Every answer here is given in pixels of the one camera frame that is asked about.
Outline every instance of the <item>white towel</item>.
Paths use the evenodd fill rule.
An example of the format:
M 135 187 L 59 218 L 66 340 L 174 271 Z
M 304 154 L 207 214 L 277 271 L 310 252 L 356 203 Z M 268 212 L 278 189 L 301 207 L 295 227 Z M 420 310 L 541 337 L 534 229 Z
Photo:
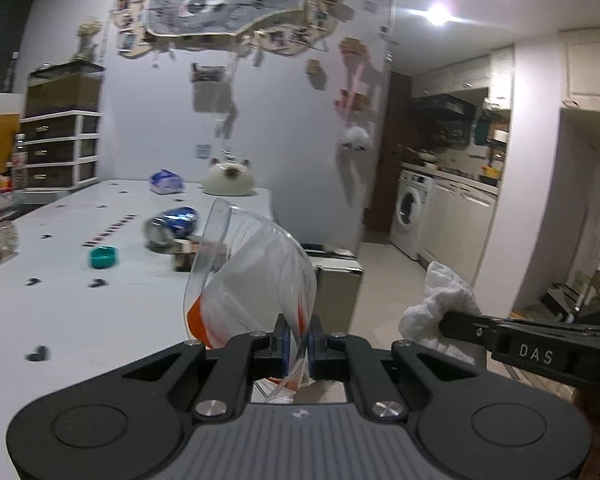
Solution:
M 410 306 L 400 318 L 400 334 L 408 341 L 475 365 L 487 366 L 484 347 L 444 337 L 438 324 L 449 310 L 480 316 L 469 285 L 449 267 L 432 262 L 425 279 L 425 299 Z

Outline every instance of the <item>ceiling light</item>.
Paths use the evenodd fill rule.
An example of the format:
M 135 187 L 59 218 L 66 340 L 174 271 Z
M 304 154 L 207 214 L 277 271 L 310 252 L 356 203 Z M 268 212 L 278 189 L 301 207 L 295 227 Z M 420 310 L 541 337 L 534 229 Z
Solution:
M 424 15 L 434 25 L 443 25 L 453 18 L 446 7 L 442 5 L 434 5 Z

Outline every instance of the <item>blue can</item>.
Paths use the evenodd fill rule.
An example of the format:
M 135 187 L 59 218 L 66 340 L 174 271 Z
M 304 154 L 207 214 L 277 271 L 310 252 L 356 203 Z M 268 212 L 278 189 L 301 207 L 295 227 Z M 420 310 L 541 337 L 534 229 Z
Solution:
M 164 211 L 144 223 L 144 236 L 151 244 L 166 248 L 176 238 L 186 238 L 196 231 L 198 212 L 191 207 Z

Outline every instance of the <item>ceiling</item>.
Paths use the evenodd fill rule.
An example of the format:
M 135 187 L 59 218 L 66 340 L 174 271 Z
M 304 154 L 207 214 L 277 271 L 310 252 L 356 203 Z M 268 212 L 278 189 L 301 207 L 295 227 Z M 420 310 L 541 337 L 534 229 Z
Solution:
M 435 26 L 411 14 L 442 3 L 460 18 Z M 600 27 L 600 0 L 395 0 L 393 70 L 416 75 L 557 30 Z

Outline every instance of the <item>washing machine door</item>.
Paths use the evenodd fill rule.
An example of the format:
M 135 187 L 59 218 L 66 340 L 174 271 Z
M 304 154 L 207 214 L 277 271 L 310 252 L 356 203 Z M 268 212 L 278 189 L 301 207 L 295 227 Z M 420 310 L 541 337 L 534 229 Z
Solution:
M 416 225 L 421 211 L 420 194 L 413 187 L 405 187 L 395 205 L 395 217 L 398 225 L 405 231 L 410 231 Z

